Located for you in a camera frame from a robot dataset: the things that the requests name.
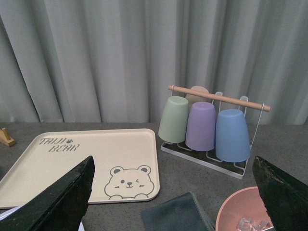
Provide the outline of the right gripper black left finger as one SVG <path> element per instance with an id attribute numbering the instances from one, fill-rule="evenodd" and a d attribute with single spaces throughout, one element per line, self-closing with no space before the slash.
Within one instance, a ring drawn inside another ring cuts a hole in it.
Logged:
<path id="1" fill-rule="evenodd" d="M 77 231 L 87 212 L 95 165 L 92 156 L 0 221 L 2 231 Z"/>

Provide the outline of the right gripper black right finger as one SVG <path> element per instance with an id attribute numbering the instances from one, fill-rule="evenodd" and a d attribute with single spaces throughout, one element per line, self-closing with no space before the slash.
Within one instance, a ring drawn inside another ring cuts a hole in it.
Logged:
<path id="1" fill-rule="evenodd" d="M 256 156 L 252 172 L 267 214 L 277 231 L 308 229 L 308 186 Z"/>

